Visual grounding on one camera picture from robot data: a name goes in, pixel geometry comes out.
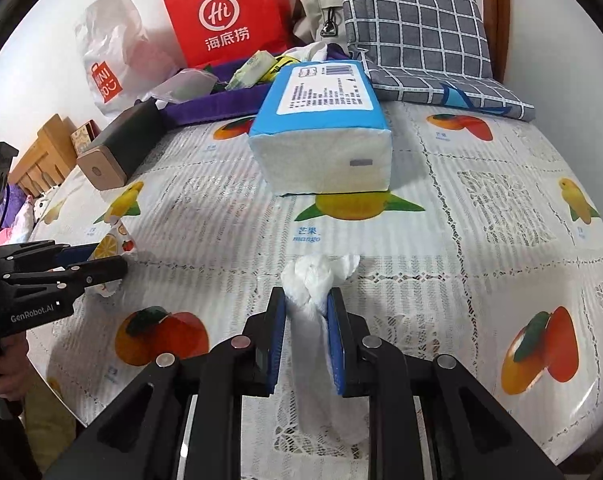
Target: plaid fabric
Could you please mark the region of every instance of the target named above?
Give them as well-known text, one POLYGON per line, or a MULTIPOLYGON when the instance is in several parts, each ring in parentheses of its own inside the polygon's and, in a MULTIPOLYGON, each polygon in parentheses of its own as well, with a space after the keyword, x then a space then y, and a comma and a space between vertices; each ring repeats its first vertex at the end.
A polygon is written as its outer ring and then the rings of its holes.
POLYGON ((492 79, 476 0, 344 0, 344 19, 380 100, 534 119, 532 105, 492 79))

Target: blue tissue package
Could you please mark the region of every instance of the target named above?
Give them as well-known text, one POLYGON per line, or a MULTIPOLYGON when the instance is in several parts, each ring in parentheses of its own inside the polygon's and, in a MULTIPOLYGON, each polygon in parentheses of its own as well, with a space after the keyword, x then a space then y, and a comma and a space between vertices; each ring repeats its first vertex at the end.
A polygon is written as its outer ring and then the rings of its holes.
POLYGON ((275 194, 385 191, 390 185, 391 132, 358 61, 282 68, 248 142, 275 194))

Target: brown wood trim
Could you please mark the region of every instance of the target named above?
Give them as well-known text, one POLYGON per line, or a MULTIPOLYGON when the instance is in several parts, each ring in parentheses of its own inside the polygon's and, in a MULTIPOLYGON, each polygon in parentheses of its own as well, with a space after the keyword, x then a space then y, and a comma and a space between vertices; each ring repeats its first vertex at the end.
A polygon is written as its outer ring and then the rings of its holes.
POLYGON ((493 78, 504 82, 510 41, 510 0, 484 0, 484 25, 493 67, 493 78))

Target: red paper bag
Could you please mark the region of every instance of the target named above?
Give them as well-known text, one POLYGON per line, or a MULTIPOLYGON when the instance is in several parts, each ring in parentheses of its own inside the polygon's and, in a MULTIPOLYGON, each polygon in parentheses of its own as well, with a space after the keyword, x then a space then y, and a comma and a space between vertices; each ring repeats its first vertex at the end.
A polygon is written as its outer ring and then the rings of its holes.
POLYGON ((279 54, 290 42, 288 0, 164 0, 189 67, 279 54))

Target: finger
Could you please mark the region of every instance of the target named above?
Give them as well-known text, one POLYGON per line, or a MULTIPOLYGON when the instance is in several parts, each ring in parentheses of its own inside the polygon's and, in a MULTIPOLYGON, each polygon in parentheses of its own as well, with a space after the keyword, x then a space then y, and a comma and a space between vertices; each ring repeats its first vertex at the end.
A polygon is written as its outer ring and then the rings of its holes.
POLYGON ((25 332, 19 332, 18 334, 9 335, 1 339, 1 348, 6 349, 10 346, 22 344, 27 341, 25 332))
POLYGON ((26 340, 4 349, 4 354, 0 356, 0 374, 16 374, 26 365, 29 365, 26 340))
POLYGON ((20 400, 30 388, 32 373, 30 368, 22 370, 20 373, 10 376, 0 377, 0 397, 7 400, 20 400))

